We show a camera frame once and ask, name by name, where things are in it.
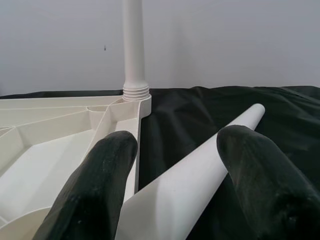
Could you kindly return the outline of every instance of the black plastic sheet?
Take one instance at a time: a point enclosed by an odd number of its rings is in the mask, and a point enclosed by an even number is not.
[[[266,112],[256,131],[273,140],[320,190],[320,88],[220,87],[152,89],[152,113],[141,123],[143,188],[252,104]],[[5,98],[118,95],[121,91],[38,92]],[[254,240],[232,181],[225,178],[188,240]]]

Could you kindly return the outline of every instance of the white wall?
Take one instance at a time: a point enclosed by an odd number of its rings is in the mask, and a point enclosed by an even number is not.
[[[0,95],[122,88],[121,2],[0,0]],[[144,0],[143,10],[152,88],[320,87],[319,0]]]

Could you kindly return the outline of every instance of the white plastic base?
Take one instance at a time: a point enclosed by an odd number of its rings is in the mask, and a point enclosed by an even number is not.
[[[139,143],[141,118],[150,113],[151,96],[141,101],[124,101],[121,95],[0,100],[0,239],[32,239],[95,143],[120,130]],[[139,155],[124,201],[138,189],[138,166]]]

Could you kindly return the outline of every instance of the tapered white tube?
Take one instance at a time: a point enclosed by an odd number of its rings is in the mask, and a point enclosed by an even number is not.
[[[145,51],[142,0],[123,0],[123,36],[125,100],[143,100],[149,96],[145,81]]]
[[[254,130],[265,113],[255,104],[229,125]],[[217,134],[127,200],[116,240],[185,240],[225,178]]]

